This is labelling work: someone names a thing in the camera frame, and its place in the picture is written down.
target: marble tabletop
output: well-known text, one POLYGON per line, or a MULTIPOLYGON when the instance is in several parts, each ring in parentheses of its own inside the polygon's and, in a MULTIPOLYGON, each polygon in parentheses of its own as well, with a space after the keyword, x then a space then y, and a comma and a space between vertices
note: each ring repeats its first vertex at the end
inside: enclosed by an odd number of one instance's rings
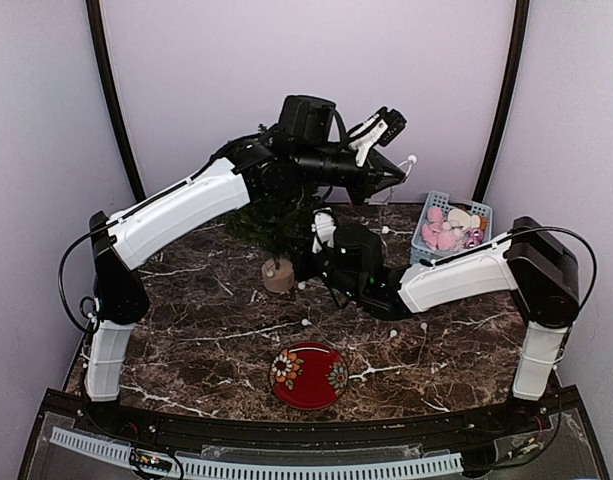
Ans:
MULTIPOLYGON (((388 265, 408 263, 418 205, 335 205, 340 221, 383 234, 388 265)), ((152 301, 133 332, 121 376, 125 405, 191 416, 258 421, 356 421, 463 410, 503 402, 525 327, 510 295, 491 293, 415 317, 375 320, 354 304, 337 310, 319 280, 266 291, 265 252, 228 237, 219 219, 189 233, 140 269, 152 301), (282 348, 316 341, 350 370, 345 394, 314 412, 271 391, 282 348)), ((67 391, 77 393, 81 363, 67 391)))

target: plastic basket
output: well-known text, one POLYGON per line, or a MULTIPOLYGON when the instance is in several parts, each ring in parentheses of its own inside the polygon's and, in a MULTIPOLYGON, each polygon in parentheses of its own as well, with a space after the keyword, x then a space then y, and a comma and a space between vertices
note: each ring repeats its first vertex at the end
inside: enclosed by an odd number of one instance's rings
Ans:
POLYGON ((468 200, 460 200, 452 198, 450 195, 441 192, 429 192, 426 203, 424 204, 424 210, 417 222, 417 228, 415 228, 415 234, 411 241, 410 251, 410 263, 419 263, 420 260, 432 260, 434 258, 449 257, 455 255, 457 252, 441 252, 439 250, 430 249, 424 240, 422 239, 422 225, 427 222, 428 209, 430 207, 439 207, 444 212, 444 215, 448 215, 448 212, 455 207, 465 207, 471 215, 481 215, 488 219, 488 225, 484 231, 484 242, 488 242, 491 239, 491 232, 493 230, 493 209, 483 203, 471 202, 468 200))

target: red plate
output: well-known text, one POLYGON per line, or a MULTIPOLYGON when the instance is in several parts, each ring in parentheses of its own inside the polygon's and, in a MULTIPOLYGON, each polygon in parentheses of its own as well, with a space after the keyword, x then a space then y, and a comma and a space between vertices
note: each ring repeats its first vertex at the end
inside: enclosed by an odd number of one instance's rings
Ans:
POLYGON ((270 384, 284 403, 319 410, 337 401, 348 384, 348 367, 332 348, 304 342, 282 350, 270 365, 270 384))

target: white wall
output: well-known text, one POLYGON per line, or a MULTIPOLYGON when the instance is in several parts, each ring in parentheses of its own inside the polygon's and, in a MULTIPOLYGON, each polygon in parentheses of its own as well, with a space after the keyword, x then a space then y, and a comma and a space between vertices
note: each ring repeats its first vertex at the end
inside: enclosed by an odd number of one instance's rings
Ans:
MULTIPOLYGON (((561 374, 579 386, 613 478, 613 2, 532 2, 487 202, 500 229, 530 214, 578 231, 597 251, 597 290, 561 374)), ((575 251, 588 273, 584 250, 575 251)))
MULTIPOLYGON (((0 1, 0 478, 17 478, 47 386, 79 341, 57 265, 100 209, 130 190, 104 104, 83 1, 0 1)), ((75 303, 91 291, 90 248, 68 264, 75 303)))
POLYGON ((103 2, 135 156, 148 194, 227 140, 274 123, 287 94, 337 102, 347 125, 382 105, 414 152, 394 201, 431 189, 470 198, 503 77, 512 0, 103 2))

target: green foliage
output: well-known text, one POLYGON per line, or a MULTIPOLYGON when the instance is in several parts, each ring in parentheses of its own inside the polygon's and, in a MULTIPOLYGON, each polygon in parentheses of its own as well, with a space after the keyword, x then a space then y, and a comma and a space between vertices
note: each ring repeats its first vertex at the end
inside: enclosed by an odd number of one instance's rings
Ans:
POLYGON ((301 185, 288 196, 251 203, 225 216, 226 233, 277 259, 288 252, 289 239, 310 235, 316 193, 315 185, 301 185))

